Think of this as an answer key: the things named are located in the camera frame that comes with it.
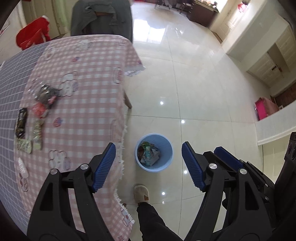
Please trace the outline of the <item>pale green snack wrapper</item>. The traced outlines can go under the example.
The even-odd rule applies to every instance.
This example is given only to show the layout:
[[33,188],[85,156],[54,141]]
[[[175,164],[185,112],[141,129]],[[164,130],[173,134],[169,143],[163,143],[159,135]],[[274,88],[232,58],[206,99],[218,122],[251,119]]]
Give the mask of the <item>pale green snack wrapper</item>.
[[43,121],[36,120],[33,126],[33,150],[40,151],[42,149],[42,145],[43,145],[42,128],[43,128]]

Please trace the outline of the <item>blue plastic trash bin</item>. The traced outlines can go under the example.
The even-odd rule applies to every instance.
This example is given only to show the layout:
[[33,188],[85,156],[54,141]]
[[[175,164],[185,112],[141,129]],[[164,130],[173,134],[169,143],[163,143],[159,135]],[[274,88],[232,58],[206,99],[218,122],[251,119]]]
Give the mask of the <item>blue plastic trash bin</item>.
[[160,133],[150,133],[139,139],[134,149],[134,156],[142,169],[158,173],[170,166],[174,151],[167,137]]

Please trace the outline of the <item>trash in bin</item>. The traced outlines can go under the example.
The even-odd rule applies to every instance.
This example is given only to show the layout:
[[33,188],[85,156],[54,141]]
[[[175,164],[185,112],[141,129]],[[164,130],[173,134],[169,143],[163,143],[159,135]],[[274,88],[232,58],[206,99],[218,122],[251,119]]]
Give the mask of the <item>trash in bin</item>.
[[137,148],[137,158],[143,166],[151,167],[160,158],[160,150],[147,141],[141,142]]

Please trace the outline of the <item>right beige slipper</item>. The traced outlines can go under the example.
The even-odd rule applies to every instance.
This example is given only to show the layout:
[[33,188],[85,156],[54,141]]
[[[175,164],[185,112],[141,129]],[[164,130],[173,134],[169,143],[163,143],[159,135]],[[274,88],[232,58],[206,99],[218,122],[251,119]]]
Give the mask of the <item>right beige slipper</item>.
[[136,204],[149,203],[149,191],[144,185],[135,185],[133,193]]

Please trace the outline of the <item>pink box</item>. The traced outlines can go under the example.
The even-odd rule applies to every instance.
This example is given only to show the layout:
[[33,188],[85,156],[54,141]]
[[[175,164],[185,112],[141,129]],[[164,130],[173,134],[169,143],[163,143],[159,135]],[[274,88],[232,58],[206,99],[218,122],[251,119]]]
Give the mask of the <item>pink box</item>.
[[260,97],[255,102],[255,108],[257,110],[259,120],[263,120],[264,118],[279,111],[279,107],[266,97]]

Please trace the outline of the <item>person's leg dark trousers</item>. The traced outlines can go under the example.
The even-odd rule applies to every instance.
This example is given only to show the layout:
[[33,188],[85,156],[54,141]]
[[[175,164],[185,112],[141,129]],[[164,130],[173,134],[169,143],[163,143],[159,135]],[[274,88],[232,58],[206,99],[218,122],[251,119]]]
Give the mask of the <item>person's leg dark trousers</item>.
[[137,216],[139,228],[142,233],[142,240],[182,240],[176,233],[166,226],[155,208],[147,202],[140,202],[138,204]]

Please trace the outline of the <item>white small bottle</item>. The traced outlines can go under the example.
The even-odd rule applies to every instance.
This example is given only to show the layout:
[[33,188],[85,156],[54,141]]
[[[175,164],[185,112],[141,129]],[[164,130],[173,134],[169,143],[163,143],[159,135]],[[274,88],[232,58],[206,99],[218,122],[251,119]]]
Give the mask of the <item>white small bottle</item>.
[[25,163],[23,162],[23,160],[21,158],[18,158],[18,167],[19,167],[19,171],[20,171],[20,176],[22,178],[28,178],[29,172],[25,166]]

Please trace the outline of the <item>wooden table leg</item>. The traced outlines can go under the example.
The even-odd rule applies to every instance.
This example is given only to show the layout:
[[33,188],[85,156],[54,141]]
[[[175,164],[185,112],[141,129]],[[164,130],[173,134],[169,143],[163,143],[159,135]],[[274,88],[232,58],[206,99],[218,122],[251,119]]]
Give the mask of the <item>wooden table leg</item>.
[[132,109],[132,104],[130,102],[130,99],[128,98],[128,95],[126,94],[126,92],[123,92],[123,96],[125,99],[125,105],[128,107],[128,109]]

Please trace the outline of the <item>black long snack wrapper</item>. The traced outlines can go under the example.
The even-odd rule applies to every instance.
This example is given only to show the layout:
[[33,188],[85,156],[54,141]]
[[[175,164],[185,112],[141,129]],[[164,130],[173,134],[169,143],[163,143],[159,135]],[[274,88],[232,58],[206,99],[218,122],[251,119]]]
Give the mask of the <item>black long snack wrapper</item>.
[[18,118],[16,121],[16,129],[15,129],[15,135],[17,138],[22,138],[25,135],[27,118],[28,118],[28,109],[20,108],[18,110]]

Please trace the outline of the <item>black red snack wrapper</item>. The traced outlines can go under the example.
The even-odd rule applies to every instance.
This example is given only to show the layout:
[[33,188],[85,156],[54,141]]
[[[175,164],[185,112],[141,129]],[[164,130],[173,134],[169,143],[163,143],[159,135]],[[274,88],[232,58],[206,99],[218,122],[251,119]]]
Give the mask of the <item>black red snack wrapper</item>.
[[43,104],[46,108],[50,109],[58,97],[60,96],[60,90],[51,87],[50,85],[43,84],[35,93],[35,101]]

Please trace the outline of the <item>clear plastic wrapper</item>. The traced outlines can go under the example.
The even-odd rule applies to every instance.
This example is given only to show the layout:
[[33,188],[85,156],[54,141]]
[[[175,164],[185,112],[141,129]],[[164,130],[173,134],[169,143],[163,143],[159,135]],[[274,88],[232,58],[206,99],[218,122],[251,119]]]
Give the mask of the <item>clear plastic wrapper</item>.
[[27,94],[29,94],[31,97],[35,98],[38,95],[38,93],[40,92],[41,88],[44,87],[44,85],[46,85],[46,83],[43,80],[41,80],[40,77],[33,79],[29,83],[29,88],[28,88]]

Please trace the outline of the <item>grey grid tablecloth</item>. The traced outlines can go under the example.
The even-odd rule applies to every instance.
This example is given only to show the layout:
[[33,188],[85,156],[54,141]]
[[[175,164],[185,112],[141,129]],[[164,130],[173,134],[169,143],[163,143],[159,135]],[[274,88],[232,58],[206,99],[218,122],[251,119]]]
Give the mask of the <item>grey grid tablecloth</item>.
[[1,203],[16,226],[27,232],[29,216],[17,186],[14,166],[15,124],[25,85],[47,43],[30,47],[1,65]]

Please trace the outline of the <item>red bag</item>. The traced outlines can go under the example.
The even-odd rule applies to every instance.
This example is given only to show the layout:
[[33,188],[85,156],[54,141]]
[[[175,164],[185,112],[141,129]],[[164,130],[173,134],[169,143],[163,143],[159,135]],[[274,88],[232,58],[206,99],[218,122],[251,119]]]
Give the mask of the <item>red bag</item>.
[[22,28],[16,35],[16,45],[22,50],[33,45],[51,41],[49,36],[49,19],[41,16]]

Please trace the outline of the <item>chair with grey jacket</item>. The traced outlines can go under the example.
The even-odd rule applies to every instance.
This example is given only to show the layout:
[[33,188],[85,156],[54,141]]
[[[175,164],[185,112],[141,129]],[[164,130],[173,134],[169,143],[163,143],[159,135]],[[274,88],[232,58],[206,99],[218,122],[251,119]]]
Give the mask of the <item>chair with grey jacket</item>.
[[132,42],[130,2],[77,1],[72,8],[70,35],[119,35]]

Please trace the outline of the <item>green door curtain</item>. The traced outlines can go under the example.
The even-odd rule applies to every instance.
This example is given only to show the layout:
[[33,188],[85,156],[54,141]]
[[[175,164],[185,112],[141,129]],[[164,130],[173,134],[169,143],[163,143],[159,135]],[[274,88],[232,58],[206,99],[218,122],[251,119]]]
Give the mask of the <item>green door curtain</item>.
[[72,9],[76,1],[72,0],[56,0],[53,1],[55,13],[59,23],[67,30],[70,30],[71,19],[72,19]]

